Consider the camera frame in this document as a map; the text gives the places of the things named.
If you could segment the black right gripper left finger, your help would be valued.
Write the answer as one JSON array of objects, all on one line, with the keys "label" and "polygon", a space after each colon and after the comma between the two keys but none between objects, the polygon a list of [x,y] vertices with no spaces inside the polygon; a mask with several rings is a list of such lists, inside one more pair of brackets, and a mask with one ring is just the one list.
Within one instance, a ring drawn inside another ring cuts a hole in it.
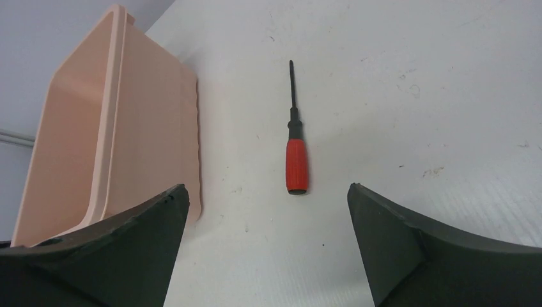
[{"label": "black right gripper left finger", "polygon": [[187,221],[182,184],[33,247],[1,243],[2,306],[162,306]]}]

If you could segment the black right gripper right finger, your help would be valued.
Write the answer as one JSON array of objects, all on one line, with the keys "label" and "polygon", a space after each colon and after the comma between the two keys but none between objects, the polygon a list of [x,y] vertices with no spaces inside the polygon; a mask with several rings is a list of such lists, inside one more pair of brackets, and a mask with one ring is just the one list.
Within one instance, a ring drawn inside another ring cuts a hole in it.
[{"label": "black right gripper right finger", "polygon": [[490,239],[360,184],[348,207],[376,306],[540,306],[541,249]]}]

